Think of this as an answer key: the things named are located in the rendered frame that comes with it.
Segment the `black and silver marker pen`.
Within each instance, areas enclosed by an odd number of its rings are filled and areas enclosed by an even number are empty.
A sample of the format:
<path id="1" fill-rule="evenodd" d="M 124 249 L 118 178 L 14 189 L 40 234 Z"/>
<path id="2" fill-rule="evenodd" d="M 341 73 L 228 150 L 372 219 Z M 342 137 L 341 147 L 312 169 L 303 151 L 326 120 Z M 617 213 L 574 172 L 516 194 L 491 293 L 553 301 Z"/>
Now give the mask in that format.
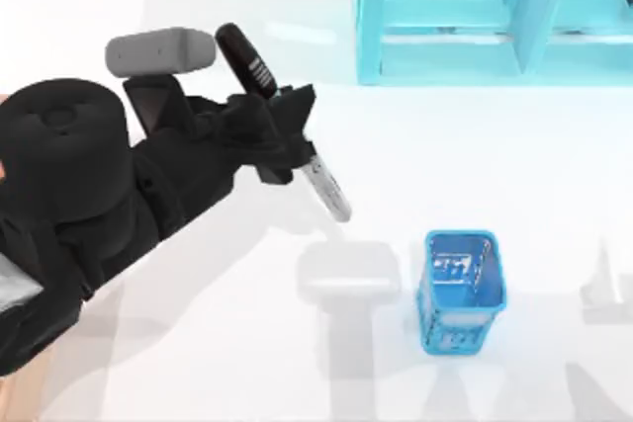
<path id="1" fill-rule="evenodd" d="M 262 99 L 264 118 L 270 122 L 273 142 L 280 145 L 275 138 L 275 128 L 268 100 L 292 86 L 282 88 L 278 85 L 266 62 L 237 24 L 225 23 L 218 27 L 215 32 L 215 40 L 244 92 L 247 95 L 256 95 Z M 317 149 L 311 162 L 300 170 L 307 176 L 316 194 L 334 219 L 338 222 L 349 221 L 352 216 L 351 205 L 317 153 Z"/>

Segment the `light blue rack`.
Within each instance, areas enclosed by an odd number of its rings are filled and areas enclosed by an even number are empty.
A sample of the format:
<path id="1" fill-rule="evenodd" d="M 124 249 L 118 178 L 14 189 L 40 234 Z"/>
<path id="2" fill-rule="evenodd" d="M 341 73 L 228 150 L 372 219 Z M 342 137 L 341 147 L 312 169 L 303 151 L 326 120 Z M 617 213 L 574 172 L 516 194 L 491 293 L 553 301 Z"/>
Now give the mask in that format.
<path id="1" fill-rule="evenodd" d="M 364 85 L 633 86 L 633 0 L 355 0 Z"/>

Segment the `blue plastic basket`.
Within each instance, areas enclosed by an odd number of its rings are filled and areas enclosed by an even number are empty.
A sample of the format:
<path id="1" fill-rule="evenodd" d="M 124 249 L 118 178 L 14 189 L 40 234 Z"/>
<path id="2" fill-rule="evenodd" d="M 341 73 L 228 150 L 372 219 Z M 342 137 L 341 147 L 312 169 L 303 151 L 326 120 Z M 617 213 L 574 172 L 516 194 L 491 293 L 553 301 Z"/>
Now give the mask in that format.
<path id="1" fill-rule="evenodd" d="M 485 343 L 507 292 L 496 236 L 440 229 L 424 239 L 416 290 L 420 342 L 433 356 L 472 356 Z"/>

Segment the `pale grey rounded box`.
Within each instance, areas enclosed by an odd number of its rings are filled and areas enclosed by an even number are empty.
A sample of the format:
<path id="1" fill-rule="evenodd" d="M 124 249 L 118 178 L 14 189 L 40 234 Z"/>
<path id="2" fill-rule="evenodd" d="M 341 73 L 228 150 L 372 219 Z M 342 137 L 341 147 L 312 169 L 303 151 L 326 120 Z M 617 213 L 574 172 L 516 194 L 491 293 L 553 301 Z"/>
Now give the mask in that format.
<path id="1" fill-rule="evenodd" d="M 118 78 L 189 73 L 212 66 L 216 57 L 211 34 L 184 27 L 119 36 L 105 48 L 106 66 Z"/>

